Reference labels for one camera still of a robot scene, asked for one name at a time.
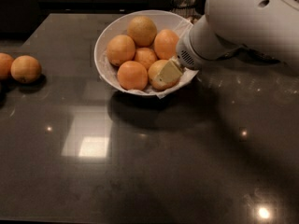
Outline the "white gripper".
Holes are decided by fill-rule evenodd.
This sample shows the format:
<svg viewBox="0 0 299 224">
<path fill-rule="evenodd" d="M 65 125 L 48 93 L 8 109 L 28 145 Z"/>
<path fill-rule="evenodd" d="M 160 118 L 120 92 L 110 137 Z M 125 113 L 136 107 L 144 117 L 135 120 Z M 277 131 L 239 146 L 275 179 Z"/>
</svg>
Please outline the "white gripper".
<svg viewBox="0 0 299 224">
<path fill-rule="evenodd" d="M 206 60 L 198 55 L 192 47 L 190 32 L 185 32 L 176 45 L 176 55 L 174 60 L 181 67 L 191 70 L 200 70 Z M 183 75 L 181 69 L 172 61 L 160 60 L 155 66 L 154 81 L 158 84 L 177 83 Z"/>
</svg>

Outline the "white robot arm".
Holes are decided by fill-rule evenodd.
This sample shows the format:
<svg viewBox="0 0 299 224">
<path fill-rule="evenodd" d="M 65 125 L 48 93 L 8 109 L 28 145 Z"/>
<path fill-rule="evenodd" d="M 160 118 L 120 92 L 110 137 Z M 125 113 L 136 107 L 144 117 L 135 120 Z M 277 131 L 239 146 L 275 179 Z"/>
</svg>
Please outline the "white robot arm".
<svg viewBox="0 0 299 224">
<path fill-rule="evenodd" d="M 206 0 L 205 14 L 166 61 L 199 70 L 241 47 L 299 69 L 299 3 L 295 0 Z"/>
</svg>

